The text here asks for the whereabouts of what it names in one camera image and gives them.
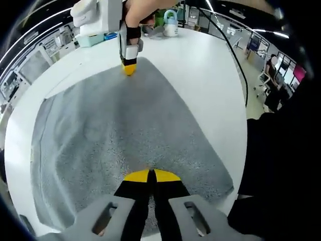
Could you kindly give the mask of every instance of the white table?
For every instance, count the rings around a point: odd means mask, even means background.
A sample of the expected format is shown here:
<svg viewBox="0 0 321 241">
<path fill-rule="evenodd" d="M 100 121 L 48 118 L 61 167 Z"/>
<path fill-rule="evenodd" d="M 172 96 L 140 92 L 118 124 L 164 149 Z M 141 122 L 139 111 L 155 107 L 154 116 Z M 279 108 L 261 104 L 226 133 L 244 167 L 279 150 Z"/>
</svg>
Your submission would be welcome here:
<svg viewBox="0 0 321 241">
<path fill-rule="evenodd" d="M 234 191 L 219 205 L 228 214 L 241 183 L 247 142 L 242 86 L 228 47 L 187 29 L 179 29 L 176 38 L 143 40 L 139 56 L 150 60 L 185 101 L 233 179 Z M 37 235 L 54 231 L 39 222 L 31 190 L 31 140 L 39 107 L 44 98 L 119 64 L 117 39 L 77 49 L 33 83 L 10 117 L 5 143 L 9 190 L 18 214 L 29 219 Z"/>
</svg>

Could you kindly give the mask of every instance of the person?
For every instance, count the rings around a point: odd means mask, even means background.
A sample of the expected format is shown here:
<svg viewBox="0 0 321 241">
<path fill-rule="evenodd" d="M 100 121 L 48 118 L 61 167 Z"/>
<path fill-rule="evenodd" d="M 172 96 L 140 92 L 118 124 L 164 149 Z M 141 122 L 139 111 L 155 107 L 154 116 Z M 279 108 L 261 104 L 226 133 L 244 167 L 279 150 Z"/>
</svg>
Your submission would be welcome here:
<svg viewBox="0 0 321 241">
<path fill-rule="evenodd" d="M 276 68 L 277 57 L 275 54 L 271 55 L 271 58 L 266 62 L 265 74 L 270 78 L 270 81 L 267 82 L 267 85 L 270 88 L 270 94 L 267 96 L 265 103 L 263 105 L 265 112 L 276 112 L 277 106 L 280 102 L 279 89 L 280 86 L 276 82 Z"/>
</svg>

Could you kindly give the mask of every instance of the gray towel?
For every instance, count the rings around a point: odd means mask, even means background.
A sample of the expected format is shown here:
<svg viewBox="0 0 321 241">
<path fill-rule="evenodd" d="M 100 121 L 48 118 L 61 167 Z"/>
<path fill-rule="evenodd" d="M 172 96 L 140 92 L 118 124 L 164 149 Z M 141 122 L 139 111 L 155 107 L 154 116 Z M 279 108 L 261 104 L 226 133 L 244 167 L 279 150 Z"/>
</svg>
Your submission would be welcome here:
<svg viewBox="0 0 321 241">
<path fill-rule="evenodd" d="M 95 199 L 142 169 L 178 175 L 215 202 L 232 179 L 184 101 L 148 60 L 132 77 L 121 66 L 45 99 L 32 140 L 31 176 L 40 222 L 63 230 Z M 150 213 L 146 230 L 156 227 Z"/>
</svg>

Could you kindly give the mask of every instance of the hand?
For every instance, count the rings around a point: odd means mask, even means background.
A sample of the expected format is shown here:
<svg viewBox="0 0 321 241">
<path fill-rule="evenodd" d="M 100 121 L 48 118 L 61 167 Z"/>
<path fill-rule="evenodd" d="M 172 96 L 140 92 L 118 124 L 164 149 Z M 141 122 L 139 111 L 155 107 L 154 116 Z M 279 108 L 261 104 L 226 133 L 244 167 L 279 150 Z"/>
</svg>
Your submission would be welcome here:
<svg viewBox="0 0 321 241">
<path fill-rule="evenodd" d="M 125 21 L 128 27 L 137 28 L 139 23 L 147 18 L 157 9 L 172 7 L 177 0 L 127 0 Z M 148 20 L 145 24 L 153 25 L 154 19 Z M 137 44 L 138 39 L 131 39 L 131 44 Z"/>
</svg>

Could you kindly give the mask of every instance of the black cable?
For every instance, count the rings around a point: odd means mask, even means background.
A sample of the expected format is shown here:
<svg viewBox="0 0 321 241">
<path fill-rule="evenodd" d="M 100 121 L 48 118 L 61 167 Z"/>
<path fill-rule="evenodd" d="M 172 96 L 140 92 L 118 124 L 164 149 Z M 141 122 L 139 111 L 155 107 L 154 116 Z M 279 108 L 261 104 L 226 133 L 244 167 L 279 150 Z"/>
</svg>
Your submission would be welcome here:
<svg viewBox="0 0 321 241">
<path fill-rule="evenodd" d="M 233 56 L 234 56 L 234 58 L 235 58 L 235 60 L 236 60 L 236 62 L 237 62 L 237 64 L 238 64 L 241 72 L 242 72 L 242 75 L 243 75 L 243 78 L 244 78 L 244 81 L 245 81 L 245 86 L 246 86 L 245 107 L 247 107 L 247 101 L 248 101 L 248 95 L 249 95 L 249 87 L 248 87 L 248 84 L 247 84 L 247 79 L 246 79 L 246 77 L 245 77 L 245 74 L 244 74 L 243 69 L 242 69 L 242 67 L 241 67 L 241 65 L 240 65 L 240 62 L 238 61 L 238 59 L 237 59 L 237 57 L 236 57 L 236 54 L 234 53 L 234 50 L 233 50 L 233 48 L 232 48 L 229 40 L 227 39 L 227 37 L 226 37 L 226 35 L 223 33 L 223 31 L 216 25 L 216 23 L 214 23 L 214 22 L 212 21 L 212 19 L 211 19 L 210 17 L 208 17 L 208 16 L 205 14 L 205 12 L 204 12 L 202 9 L 200 9 L 199 7 L 197 7 L 197 9 L 211 22 L 211 24 L 213 24 L 213 25 L 215 26 L 215 28 L 217 28 L 218 31 L 220 31 L 220 33 L 223 35 L 225 41 L 227 42 L 229 48 L 231 49 L 231 52 L 232 52 L 232 54 L 233 54 Z"/>
</svg>

